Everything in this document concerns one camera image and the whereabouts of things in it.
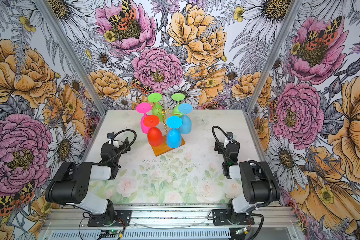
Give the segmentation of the blue wine glass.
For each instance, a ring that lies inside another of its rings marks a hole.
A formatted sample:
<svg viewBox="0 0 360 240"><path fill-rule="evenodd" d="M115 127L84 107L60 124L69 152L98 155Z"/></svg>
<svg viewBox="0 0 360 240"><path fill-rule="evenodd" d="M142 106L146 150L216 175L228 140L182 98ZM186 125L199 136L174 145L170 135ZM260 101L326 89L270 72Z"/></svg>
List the blue wine glass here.
<svg viewBox="0 0 360 240"><path fill-rule="evenodd" d="M167 119L166 123L170 128L167 134L167 145L172 149L178 148L182 144L182 136L178 128L182 126L183 121L179 117L172 116Z"/></svg>
<svg viewBox="0 0 360 240"><path fill-rule="evenodd" d="M193 107L190 104L183 103L179 105L178 110L182 114L181 119L183 121L183 124L178 128L178 130L181 134L187 135L192 130L192 121L188 114L192 112Z"/></svg>

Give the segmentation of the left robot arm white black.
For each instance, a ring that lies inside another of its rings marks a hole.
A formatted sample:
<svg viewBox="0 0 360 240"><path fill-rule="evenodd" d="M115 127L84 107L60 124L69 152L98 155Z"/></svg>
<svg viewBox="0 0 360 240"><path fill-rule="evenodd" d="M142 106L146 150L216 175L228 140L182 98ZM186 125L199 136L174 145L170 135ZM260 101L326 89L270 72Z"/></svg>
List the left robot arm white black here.
<svg viewBox="0 0 360 240"><path fill-rule="evenodd" d="M89 190L91 180L113 180L121 166L120 156L131 148L129 139L109 140L101 148L101 161L81 164L64 163L55 173L45 193L46 201L58 205L70 205L89 212L90 218L101 225L111 225L117 220L113 203L102 199Z"/></svg>

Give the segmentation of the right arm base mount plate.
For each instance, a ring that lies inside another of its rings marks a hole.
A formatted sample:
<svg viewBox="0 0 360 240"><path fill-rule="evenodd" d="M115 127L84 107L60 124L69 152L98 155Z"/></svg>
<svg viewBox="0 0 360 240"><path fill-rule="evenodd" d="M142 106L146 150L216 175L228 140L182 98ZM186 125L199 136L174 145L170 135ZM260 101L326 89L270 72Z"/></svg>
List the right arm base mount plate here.
<svg viewBox="0 0 360 240"><path fill-rule="evenodd" d="M214 226L249 226L255 224L252 216L237 213L229 215L227 209L213 209L212 217Z"/></svg>

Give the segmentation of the red wine glass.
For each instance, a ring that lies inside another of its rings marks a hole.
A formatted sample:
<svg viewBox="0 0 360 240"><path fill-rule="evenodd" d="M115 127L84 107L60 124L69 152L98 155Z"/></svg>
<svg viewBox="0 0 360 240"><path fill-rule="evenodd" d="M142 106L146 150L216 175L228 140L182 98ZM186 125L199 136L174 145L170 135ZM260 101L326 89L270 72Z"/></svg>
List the red wine glass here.
<svg viewBox="0 0 360 240"><path fill-rule="evenodd" d="M152 147L158 147L163 143L163 134L157 126L160 123L160 119L155 115L145 117L143 121L144 125L149 128L147 133L148 142Z"/></svg>

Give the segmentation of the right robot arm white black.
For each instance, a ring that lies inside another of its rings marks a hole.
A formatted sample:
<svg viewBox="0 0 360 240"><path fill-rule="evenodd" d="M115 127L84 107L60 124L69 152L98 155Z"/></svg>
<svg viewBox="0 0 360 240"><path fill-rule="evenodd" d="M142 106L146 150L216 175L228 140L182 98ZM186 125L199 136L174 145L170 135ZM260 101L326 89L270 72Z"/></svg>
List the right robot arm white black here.
<svg viewBox="0 0 360 240"><path fill-rule="evenodd" d="M226 212L214 214L216 225L253 224L250 216L253 211L267 207L281 198L281 190L269 164L254 160L239 162L239 150L240 144L237 141L226 144L215 142L215 151L223 156L223 175L227 179L241 181L242 185L242 193L230 198Z"/></svg>

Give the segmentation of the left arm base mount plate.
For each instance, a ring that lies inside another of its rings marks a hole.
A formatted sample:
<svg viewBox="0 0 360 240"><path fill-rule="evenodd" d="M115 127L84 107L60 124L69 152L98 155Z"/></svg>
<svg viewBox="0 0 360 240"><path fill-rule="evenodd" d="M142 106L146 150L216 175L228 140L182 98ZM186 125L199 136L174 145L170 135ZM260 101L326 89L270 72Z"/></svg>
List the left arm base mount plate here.
<svg viewBox="0 0 360 240"><path fill-rule="evenodd" d="M93 215L90 217L88 227L128 227L132 216L131 210L115 210L114 214Z"/></svg>

